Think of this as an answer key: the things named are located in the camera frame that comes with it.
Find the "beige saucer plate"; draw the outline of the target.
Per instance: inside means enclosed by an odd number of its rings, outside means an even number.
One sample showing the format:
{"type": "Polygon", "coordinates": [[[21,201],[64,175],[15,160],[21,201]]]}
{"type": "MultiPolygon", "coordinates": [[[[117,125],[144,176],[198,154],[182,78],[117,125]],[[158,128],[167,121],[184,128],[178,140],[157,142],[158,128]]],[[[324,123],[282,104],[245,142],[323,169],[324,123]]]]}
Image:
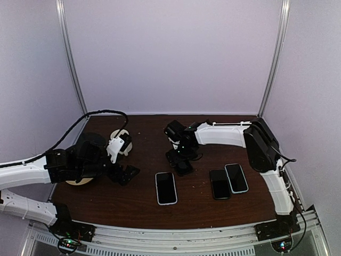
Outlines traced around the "beige saucer plate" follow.
{"type": "Polygon", "coordinates": [[[71,186],[82,186],[82,185],[85,185],[85,184],[91,182],[92,180],[93,180],[93,178],[83,178],[83,179],[81,179],[80,182],[66,181],[66,183],[71,185],[71,186]]]}

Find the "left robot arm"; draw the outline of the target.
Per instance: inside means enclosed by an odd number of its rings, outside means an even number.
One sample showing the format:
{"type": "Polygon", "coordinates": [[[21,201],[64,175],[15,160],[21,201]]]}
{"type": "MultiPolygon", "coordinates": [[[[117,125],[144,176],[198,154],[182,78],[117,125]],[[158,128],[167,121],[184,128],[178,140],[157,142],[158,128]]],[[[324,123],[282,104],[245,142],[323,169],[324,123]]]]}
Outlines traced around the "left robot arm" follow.
{"type": "Polygon", "coordinates": [[[19,162],[1,164],[1,212],[57,228],[65,237],[77,231],[66,205],[39,202],[10,192],[10,188],[32,184],[74,182],[106,175],[112,182],[127,185],[140,170],[117,161],[132,150],[132,138],[122,132],[106,140],[96,133],[82,134],[75,145],[19,162]]]}

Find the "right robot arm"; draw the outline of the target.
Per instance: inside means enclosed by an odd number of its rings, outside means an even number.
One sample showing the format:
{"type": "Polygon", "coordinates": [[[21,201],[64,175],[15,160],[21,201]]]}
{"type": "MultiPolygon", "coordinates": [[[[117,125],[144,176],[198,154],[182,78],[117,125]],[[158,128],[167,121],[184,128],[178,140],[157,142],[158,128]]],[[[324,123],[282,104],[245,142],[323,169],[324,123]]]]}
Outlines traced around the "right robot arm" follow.
{"type": "Polygon", "coordinates": [[[250,167],[264,179],[275,206],[273,231],[285,235],[297,223],[295,200],[286,186],[285,165],[294,162],[280,152],[279,142],[262,118],[239,123],[194,122],[184,126],[173,120],[164,128],[172,144],[166,153],[170,166],[179,176],[193,171],[192,161],[203,145],[230,145],[246,149],[250,167]]]}

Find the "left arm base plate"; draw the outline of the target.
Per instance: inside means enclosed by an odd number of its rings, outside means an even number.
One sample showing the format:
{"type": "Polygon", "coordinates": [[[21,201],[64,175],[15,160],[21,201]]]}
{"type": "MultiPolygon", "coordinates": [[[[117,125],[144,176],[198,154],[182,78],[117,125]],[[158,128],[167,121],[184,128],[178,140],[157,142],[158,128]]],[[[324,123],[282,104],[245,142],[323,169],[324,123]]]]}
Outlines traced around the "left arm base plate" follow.
{"type": "Polygon", "coordinates": [[[91,242],[95,233],[95,226],[75,221],[57,220],[55,224],[50,226],[50,230],[56,235],[91,242]]]}

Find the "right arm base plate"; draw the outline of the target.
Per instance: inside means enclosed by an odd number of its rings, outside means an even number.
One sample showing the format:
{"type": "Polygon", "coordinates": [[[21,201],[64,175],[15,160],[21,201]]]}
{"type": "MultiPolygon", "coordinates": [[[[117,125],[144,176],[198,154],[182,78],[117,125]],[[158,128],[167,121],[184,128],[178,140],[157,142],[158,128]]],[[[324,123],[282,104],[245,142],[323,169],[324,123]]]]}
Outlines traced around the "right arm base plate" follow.
{"type": "Polygon", "coordinates": [[[282,236],[289,236],[294,232],[301,230],[299,224],[288,224],[278,220],[271,222],[264,222],[255,225],[255,232],[258,241],[265,241],[268,239],[275,239],[282,236]]]}

